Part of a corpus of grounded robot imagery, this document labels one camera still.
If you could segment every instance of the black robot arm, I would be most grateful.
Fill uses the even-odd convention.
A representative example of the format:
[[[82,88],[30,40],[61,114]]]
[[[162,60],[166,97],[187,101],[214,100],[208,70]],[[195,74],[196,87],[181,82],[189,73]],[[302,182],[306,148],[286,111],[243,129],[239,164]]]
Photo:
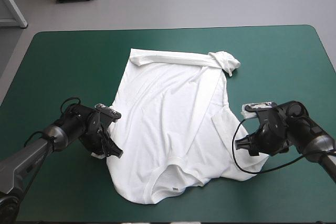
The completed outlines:
[[[78,103],[69,105],[63,112],[62,106],[70,100]],[[15,221],[27,191],[23,179],[35,167],[39,169],[48,155],[64,150],[74,140],[79,138],[95,156],[121,157],[123,151],[107,132],[108,126],[121,117],[119,112],[103,104],[97,104],[94,109],[83,106],[79,98],[69,98],[62,106],[61,117],[41,132],[41,138],[0,162],[0,223]]]
[[[294,145],[310,162],[319,163],[336,182],[336,143],[297,101],[276,105],[273,102],[243,105],[245,118],[259,119],[258,130],[236,140],[236,149],[246,149],[251,156],[259,152],[271,156],[287,152]]]

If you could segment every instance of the white cloth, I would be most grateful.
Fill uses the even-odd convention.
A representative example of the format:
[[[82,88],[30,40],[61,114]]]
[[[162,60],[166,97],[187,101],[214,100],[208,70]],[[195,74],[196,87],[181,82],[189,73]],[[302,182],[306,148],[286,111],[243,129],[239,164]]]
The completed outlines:
[[[117,192],[129,201],[156,204],[212,178],[246,180],[231,152],[239,121],[228,106],[226,78],[240,66],[227,52],[208,55],[131,49],[112,108],[122,114],[109,134],[124,150],[107,158]],[[241,126],[237,139],[244,137]],[[258,171],[267,155],[235,152]]]

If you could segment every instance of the green table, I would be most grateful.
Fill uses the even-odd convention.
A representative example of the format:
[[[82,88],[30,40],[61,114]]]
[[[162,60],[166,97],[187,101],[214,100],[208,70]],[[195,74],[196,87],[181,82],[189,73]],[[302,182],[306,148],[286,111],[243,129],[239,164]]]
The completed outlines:
[[[336,137],[336,74],[311,26],[59,31],[35,35],[0,107],[0,158],[58,118],[60,103],[70,96],[87,106],[110,104],[131,47],[226,50],[241,61],[227,81],[230,107],[239,119],[244,103],[298,100]],[[255,126],[247,123],[250,131]],[[265,168],[297,156],[292,148],[270,158]],[[157,205],[137,205],[117,194],[105,161],[76,141],[46,160],[21,205],[18,220],[40,219],[336,221],[336,188],[319,165],[303,159],[246,182],[213,179]]]

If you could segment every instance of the t-shirt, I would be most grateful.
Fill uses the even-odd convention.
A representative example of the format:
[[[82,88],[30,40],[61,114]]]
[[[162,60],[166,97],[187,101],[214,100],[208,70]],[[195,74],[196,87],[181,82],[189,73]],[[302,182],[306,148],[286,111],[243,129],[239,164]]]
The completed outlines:
[[[212,178],[246,180],[232,158],[239,121],[231,112],[226,77],[240,66],[227,52],[208,55],[131,49],[112,108],[122,118],[109,134],[124,150],[107,158],[117,192],[156,204]],[[236,139],[248,133],[240,127]],[[239,165],[259,171],[268,155],[235,152]]]

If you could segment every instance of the black cable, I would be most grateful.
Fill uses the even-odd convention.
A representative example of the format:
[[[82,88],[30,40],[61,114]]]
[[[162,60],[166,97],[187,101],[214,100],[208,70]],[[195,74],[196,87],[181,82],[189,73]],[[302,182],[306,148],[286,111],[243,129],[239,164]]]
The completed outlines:
[[[79,97],[69,97],[68,99],[66,99],[66,100],[61,104],[61,107],[59,108],[59,110],[61,111],[61,114],[64,113],[64,112],[63,112],[63,105],[64,105],[66,102],[71,101],[71,100],[77,100],[77,101],[78,101],[77,104],[80,104],[80,103],[81,103]]]
[[[278,170],[278,169],[281,169],[281,168],[286,167],[286,166],[288,166],[288,165],[291,165],[291,164],[293,164],[293,163],[299,161],[300,159],[302,159],[302,158],[304,158],[304,157],[307,157],[307,156],[309,156],[309,155],[313,155],[313,154],[324,154],[324,155],[336,156],[336,153],[334,153],[334,151],[336,151],[336,150],[330,150],[329,152],[326,152],[326,151],[308,152],[308,153],[306,153],[306,154],[303,154],[303,155],[297,157],[296,159],[294,159],[294,160],[292,160],[292,161],[290,161],[290,162],[288,162],[288,163],[285,163],[285,164],[283,164],[283,165],[274,167],[274,168],[272,168],[272,169],[262,170],[262,171],[260,171],[260,172],[250,172],[250,171],[248,171],[248,170],[244,170],[244,169],[241,168],[241,167],[238,165],[238,163],[237,163],[237,160],[236,160],[236,157],[235,157],[235,150],[234,150],[234,141],[235,141],[235,137],[236,137],[236,135],[237,135],[237,132],[238,132],[240,126],[241,126],[245,121],[246,121],[246,119],[242,120],[242,121],[239,123],[239,125],[238,125],[238,127],[237,127],[237,129],[236,129],[236,132],[235,132],[235,134],[233,135],[233,138],[232,138],[232,156],[233,156],[233,160],[234,160],[236,166],[237,166],[242,172],[244,172],[244,173],[249,173],[249,174],[263,174],[263,173],[273,172],[274,170]]]
[[[44,161],[46,160],[47,156],[48,156],[48,151],[49,151],[49,147],[51,145],[50,141],[47,141],[47,146],[46,146],[46,151],[44,152],[44,155],[43,155],[43,159],[41,160],[41,162],[39,163],[38,167],[36,168],[35,170],[35,173],[33,174],[32,178],[30,179],[29,181],[29,184],[27,185],[25,191],[23,192],[22,194],[22,197],[21,197],[21,200],[20,200],[20,203],[24,200],[28,190],[30,189],[35,177],[37,176],[38,172],[40,171],[41,167],[42,167],[42,164],[44,163]]]
[[[36,134],[43,134],[43,131],[35,131],[32,135],[30,135],[30,137],[25,141],[25,143],[23,144],[23,147],[26,147],[28,142],[33,138],[33,136],[35,136]]]

